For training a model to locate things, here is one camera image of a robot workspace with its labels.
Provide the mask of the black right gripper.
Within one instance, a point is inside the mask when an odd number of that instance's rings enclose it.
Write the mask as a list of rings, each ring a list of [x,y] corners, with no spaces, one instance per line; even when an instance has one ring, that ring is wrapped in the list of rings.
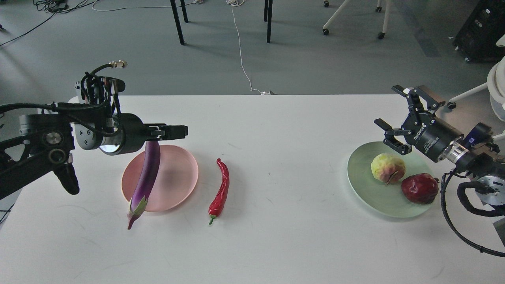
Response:
[[[427,86],[403,88],[396,85],[391,89],[406,98],[409,115],[402,128],[392,128],[381,118],[374,120],[374,124],[384,131],[384,144],[403,156],[411,153],[413,146],[435,163],[443,160],[450,144],[464,136],[461,131],[434,116],[446,101]],[[396,136],[405,136],[408,144],[403,144]]]

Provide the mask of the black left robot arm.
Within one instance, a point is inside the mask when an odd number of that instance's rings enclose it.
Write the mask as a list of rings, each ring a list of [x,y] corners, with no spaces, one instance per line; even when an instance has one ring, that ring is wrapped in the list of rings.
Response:
[[[84,150],[99,148],[109,156],[133,153],[146,141],[180,140],[188,135],[184,125],[144,123],[120,108],[124,81],[97,76],[106,68],[125,68],[112,61],[86,72],[76,83],[78,103],[7,104],[1,114],[21,108],[37,108],[40,114],[19,118],[20,133],[1,142],[1,198],[53,172],[72,195],[79,192],[71,151],[74,142]]]

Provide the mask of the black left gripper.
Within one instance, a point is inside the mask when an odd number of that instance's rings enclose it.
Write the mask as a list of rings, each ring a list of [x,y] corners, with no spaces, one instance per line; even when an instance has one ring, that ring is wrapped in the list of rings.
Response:
[[[146,141],[180,140],[188,136],[186,125],[144,124],[137,115],[130,113],[114,115],[112,118],[118,134],[105,137],[99,146],[109,156],[136,152]]]

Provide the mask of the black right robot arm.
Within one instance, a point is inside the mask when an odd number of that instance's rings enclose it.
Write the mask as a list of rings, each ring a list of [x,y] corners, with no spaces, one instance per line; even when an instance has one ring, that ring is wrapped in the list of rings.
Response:
[[[453,163],[454,169],[443,174],[440,187],[441,208],[447,224],[463,242],[480,253],[503,257],[503,252],[475,244],[460,234],[449,218],[445,200],[451,178],[467,178],[456,190],[463,207],[483,217],[504,216],[504,157],[494,143],[491,128],[478,123],[464,135],[436,116],[436,110],[445,102],[438,102],[429,88],[393,86],[393,91],[406,99],[409,113],[399,128],[391,127],[380,118],[374,121],[385,132],[384,144],[401,155],[416,148],[435,163],[444,159]]]

